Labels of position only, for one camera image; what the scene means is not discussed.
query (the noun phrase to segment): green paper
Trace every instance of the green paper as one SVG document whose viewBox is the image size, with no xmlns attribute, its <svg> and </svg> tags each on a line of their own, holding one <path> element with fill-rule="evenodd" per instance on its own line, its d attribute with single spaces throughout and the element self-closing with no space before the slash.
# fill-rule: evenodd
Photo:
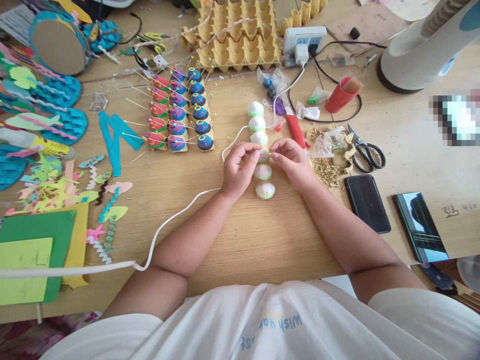
<svg viewBox="0 0 480 360">
<path fill-rule="evenodd" d="M 50 268 L 62 268 L 72 238 L 76 211 L 46 212 L 37 215 L 5 217 L 0 229 L 0 243 L 38 238 L 53 238 Z M 46 281 L 43 303 L 53 302 L 59 295 L 62 277 Z"/>
<path fill-rule="evenodd" d="M 51 237 L 0 243 L 0 269 L 48 268 L 52 245 Z M 0 306 L 40 303 L 46 288 L 46 277 L 0 279 Z"/>
</svg>

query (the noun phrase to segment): red cup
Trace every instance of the red cup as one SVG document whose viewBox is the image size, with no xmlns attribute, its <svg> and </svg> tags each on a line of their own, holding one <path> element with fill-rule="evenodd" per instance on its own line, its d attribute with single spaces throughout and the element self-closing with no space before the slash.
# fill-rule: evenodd
<svg viewBox="0 0 480 360">
<path fill-rule="evenodd" d="M 345 107 L 345 105 L 350 102 L 350 100 L 352 100 L 360 93 L 359 90 L 354 94 L 350 94 L 341 89 L 341 87 L 344 87 L 351 79 L 351 76 L 344 77 L 340 80 L 340 83 L 336 85 L 335 90 L 333 90 L 330 98 L 328 99 L 328 102 L 325 105 L 325 109 L 329 113 L 338 113 Z"/>
</svg>

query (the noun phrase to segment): yellow foam sheet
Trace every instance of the yellow foam sheet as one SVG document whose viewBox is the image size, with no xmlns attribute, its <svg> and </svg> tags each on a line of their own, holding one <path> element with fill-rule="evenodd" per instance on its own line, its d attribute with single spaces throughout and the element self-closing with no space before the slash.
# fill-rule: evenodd
<svg viewBox="0 0 480 360">
<path fill-rule="evenodd" d="M 66 253 L 64 268 L 82 268 L 85 262 L 85 251 L 87 249 L 87 221 L 89 218 L 89 203 L 82 202 L 77 205 L 62 207 L 60 209 L 50 210 L 49 213 L 58 213 L 75 210 L 75 223 L 71 232 L 70 246 Z M 78 288 L 88 285 L 81 275 L 63 276 L 61 278 L 63 285 L 71 288 Z"/>
<path fill-rule="evenodd" d="M 44 269 L 50 264 L 53 238 L 0 243 L 1 269 Z M 40 303 L 45 298 L 46 277 L 0 279 L 0 306 Z"/>
</svg>

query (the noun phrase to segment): hand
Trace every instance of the hand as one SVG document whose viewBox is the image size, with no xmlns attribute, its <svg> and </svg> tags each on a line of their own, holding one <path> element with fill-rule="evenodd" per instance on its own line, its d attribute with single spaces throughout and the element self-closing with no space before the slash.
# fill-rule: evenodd
<svg viewBox="0 0 480 360">
<path fill-rule="evenodd" d="M 293 139 L 278 139 L 269 151 L 270 158 L 285 170 L 291 185 L 298 191 L 303 192 L 319 184 L 307 154 Z"/>
<path fill-rule="evenodd" d="M 238 200 L 250 184 L 255 167 L 259 162 L 261 145 L 239 142 L 233 146 L 223 165 L 223 185 L 220 192 Z"/>
</svg>

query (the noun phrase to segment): cardboard circle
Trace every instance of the cardboard circle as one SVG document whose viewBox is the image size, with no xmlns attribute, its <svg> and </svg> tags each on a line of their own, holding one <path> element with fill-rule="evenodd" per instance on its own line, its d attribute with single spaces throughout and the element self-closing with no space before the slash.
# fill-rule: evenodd
<svg viewBox="0 0 480 360">
<path fill-rule="evenodd" d="M 54 72 L 76 75 L 87 65 L 86 49 L 64 22 L 53 19 L 39 22 L 30 41 L 36 55 Z"/>
</svg>

